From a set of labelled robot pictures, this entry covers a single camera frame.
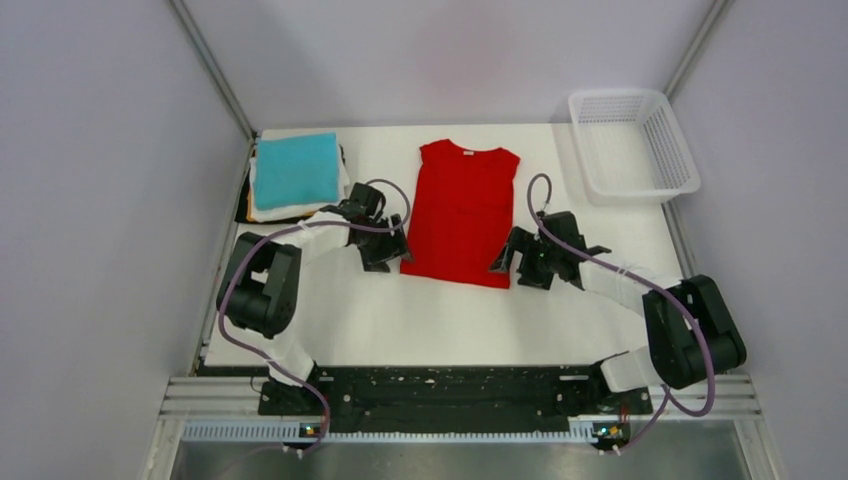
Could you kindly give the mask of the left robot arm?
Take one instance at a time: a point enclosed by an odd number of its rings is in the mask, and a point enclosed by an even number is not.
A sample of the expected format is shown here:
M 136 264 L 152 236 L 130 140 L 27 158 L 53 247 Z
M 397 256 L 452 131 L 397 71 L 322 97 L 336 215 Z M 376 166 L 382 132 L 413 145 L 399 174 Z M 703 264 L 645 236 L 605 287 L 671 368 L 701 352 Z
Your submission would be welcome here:
M 233 245 L 215 300 L 216 329 L 264 362 L 297 413 L 314 410 L 321 397 L 318 383 L 308 378 L 315 360 L 291 330 L 302 268 L 348 247 L 357 250 L 366 272 L 387 273 L 391 261 L 412 257 L 404 230 L 412 203 L 402 193 L 403 213 L 387 215 L 381 183 L 356 183 L 348 197 L 306 220 L 265 235 L 241 234 Z

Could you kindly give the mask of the red t shirt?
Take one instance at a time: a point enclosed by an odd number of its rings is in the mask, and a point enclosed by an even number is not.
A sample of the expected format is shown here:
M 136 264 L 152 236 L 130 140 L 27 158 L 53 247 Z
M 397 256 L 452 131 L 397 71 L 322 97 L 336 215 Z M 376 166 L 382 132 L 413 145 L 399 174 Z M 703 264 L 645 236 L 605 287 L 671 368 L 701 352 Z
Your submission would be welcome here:
M 442 139 L 420 147 L 407 240 L 412 259 L 400 272 L 508 289 L 510 275 L 490 270 L 513 227 L 520 157 L 498 147 L 470 150 Z

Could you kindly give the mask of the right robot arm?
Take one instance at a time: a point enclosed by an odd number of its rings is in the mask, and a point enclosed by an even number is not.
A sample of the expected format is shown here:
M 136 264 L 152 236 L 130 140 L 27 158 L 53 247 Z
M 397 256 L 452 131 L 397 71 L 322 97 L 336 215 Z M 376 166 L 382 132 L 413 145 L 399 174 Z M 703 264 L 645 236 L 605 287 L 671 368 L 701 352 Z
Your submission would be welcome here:
M 612 412 L 627 391 L 664 385 L 682 390 L 745 363 L 747 347 L 717 283 L 706 275 L 679 279 L 627 263 L 603 246 L 587 246 L 570 212 L 536 215 L 538 230 L 511 229 L 490 265 L 507 272 L 520 258 L 519 284 L 548 290 L 559 278 L 640 316 L 647 344 L 595 364 L 589 404 Z

